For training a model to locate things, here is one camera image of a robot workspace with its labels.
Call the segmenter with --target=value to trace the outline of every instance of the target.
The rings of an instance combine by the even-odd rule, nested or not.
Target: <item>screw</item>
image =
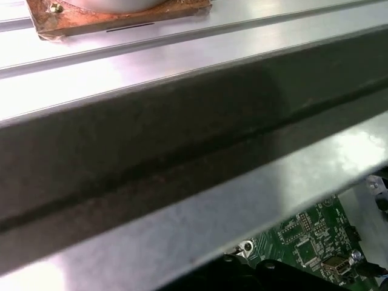
[[[61,13],[63,11],[63,6],[59,3],[51,3],[48,9],[52,13]]]
[[[372,189],[377,189],[378,188],[378,184],[377,183],[370,183],[370,188]]]
[[[275,265],[273,263],[267,262],[265,263],[264,267],[267,269],[273,270],[275,268]]]
[[[244,244],[244,250],[246,250],[247,252],[249,252],[250,250],[252,250],[252,245],[248,242],[248,243],[245,243]]]
[[[359,262],[363,259],[363,254],[359,250],[352,251],[350,255],[356,262]]]

